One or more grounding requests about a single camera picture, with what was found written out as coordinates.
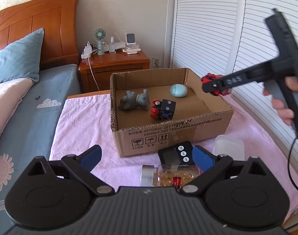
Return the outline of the person's right hand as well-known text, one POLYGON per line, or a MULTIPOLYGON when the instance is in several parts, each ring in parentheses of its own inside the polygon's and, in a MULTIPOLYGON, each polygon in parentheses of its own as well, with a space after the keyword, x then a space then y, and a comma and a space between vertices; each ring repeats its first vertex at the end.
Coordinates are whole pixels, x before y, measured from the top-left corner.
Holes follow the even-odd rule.
MULTIPOLYGON (((286 77, 285 83, 290 90, 298 92, 297 77, 286 77)), ((286 125, 291 126, 293 124, 294 112, 291 109, 286 108, 282 100, 275 99, 274 96, 272 96, 272 107, 277 111, 279 117, 286 125)))

